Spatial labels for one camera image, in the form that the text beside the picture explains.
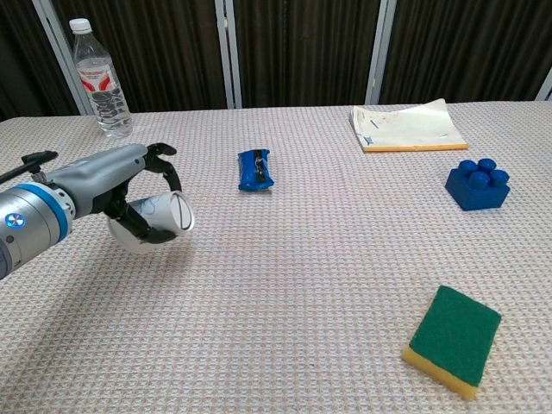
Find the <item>black and silver left hand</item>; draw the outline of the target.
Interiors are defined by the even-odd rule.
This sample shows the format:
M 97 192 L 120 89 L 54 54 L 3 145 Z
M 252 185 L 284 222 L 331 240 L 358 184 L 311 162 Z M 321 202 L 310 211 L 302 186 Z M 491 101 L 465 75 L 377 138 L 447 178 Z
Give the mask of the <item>black and silver left hand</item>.
M 130 180 L 142 171 L 159 173 L 172 191 L 182 189 L 174 166 L 161 158 L 176 148 L 158 142 L 148 146 L 128 144 L 76 160 L 47 174 L 47 180 L 72 198 L 76 217 L 103 212 L 141 242 L 161 244 L 176 233 L 156 228 L 126 201 Z

